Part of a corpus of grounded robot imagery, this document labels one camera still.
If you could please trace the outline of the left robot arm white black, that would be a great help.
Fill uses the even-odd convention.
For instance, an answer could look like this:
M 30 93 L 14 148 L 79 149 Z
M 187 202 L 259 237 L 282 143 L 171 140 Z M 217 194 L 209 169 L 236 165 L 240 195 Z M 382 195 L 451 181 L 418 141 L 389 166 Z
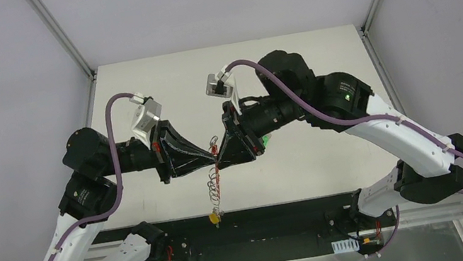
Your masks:
M 89 247 L 122 199 L 124 173 L 154 169 L 164 183 L 214 164 L 214 156 L 183 138 L 167 120 L 157 122 L 150 143 L 132 138 L 113 143 L 81 128 L 67 141 L 63 164 L 72 176 L 44 261 L 84 261 Z M 160 261 L 169 255 L 166 234 L 154 224 L 134 226 L 118 250 L 102 261 Z

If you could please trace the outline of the key with yellow tag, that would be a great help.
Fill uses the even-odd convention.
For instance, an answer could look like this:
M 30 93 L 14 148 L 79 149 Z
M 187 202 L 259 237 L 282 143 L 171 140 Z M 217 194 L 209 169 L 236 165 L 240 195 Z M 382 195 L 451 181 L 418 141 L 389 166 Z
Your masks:
M 221 222 L 221 215 L 219 213 L 211 213 L 209 215 L 209 220 L 210 222 L 216 227 L 219 228 L 220 222 Z

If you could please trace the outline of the key with green tag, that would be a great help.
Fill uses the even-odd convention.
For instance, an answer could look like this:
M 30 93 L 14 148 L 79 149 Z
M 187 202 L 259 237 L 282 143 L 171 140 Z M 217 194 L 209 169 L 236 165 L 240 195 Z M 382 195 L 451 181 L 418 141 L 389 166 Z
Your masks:
M 264 147 L 268 145 L 268 142 L 270 141 L 271 137 L 272 134 L 266 134 L 265 136 L 262 136 L 262 142 Z

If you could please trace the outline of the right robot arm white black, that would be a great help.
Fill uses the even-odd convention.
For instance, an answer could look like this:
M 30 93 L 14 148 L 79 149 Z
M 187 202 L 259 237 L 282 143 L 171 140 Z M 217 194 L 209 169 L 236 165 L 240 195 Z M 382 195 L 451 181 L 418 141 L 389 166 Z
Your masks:
M 301 120 L 360 137 L 397 157 L 387 176 L 353 195 L 349 214 L 355 227 L 371 227 L 400 203 L 435 204 L 463 190 L 463 168 L 455 163 L 463 152 L 461 134 L 425 130 L 363 81 L 343 72 L 318 76 L 297 53 L 275 50 L 252 66 L 265 96 L 240 98 L 228 66 L 207 78 L 206 94 L 224 99 L 221 169 L 255 161 L 270 133 Z

